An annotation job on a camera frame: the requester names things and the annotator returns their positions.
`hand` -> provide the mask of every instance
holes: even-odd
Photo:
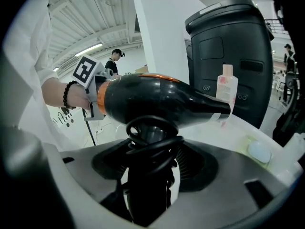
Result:
[[[71,107],[80,107],[89,110],[90,102],[85,89],[80,85],[72,85],[68,91],[67,103]]]
[[[117,73],[114,73],[114,74],[113,74],[113,78],[114,78],[114,79],[119,78],[119,77],[121,77],[121,75],[119,75],[119,74],[117,74]]]

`black shirt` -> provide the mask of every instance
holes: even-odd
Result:
[[[118,68],[116,67],[116,63],[113,62],[111,59],[108,60],[108,62],[105,65],[106,69],[111,69],[113,73],[118,73]]]
[[[294,68],[295,68],[295,54],[291,50],[288,53],[289,53],[289,57],[287,57],[287,53],[285,53],[284,63],[287,63],[287,71],[294,71]]]

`black hair dryer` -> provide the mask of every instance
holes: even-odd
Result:
[[[133,221],[148,226],[170,206],[174,183],[172,167],[177,166],[178,127],[230,114],[228,103],[209,97],[172,77],[129,74],[107,81],[98,89],[99,110],[126,124],[129,143],[124,165],[129,167],[127,194]]]

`black trash bin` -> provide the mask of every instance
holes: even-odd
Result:
[[[271,89],[273,38],[251,0],[227,0],[209,6],[185,21],[192,39],[190,85],[216,96],[223,64],[232,64],[238,78],[233,114],[259,128]]]

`black bead bracelet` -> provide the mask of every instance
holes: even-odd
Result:
[[[73,84],[78,84],[77,81],[71,81],[67,84],[67,87],[63,93],[63,105],[67,108],[67,109],[75,109],[76,107],[72,107],[72,106],[69,106],[68,103],[67,103],[67,95],[68,95],[68,91],[70,89],[70,87],[73,85]]]

